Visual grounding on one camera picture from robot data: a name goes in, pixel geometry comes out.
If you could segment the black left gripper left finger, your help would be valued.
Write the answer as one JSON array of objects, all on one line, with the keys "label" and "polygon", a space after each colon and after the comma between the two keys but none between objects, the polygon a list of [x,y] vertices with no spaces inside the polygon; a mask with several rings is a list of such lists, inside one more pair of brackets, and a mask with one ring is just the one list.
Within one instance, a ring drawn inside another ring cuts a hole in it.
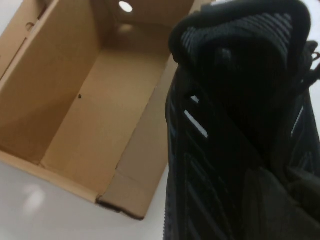
[{"label": "black left gripper left finger", "polygon": [[277,178],[267,170],[255,172],[252,196],[253,240],[299,239],[299,209]]}]

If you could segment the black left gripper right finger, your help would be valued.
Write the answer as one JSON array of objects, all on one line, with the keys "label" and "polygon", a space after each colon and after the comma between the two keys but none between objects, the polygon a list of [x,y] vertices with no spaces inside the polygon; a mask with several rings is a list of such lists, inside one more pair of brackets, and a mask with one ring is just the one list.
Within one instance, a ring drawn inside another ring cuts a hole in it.
[{"label": "black left gripper right finger", "polygon": [[288,190],[310,215],[320,214],[320,178],[296,167],[287,168]]}]

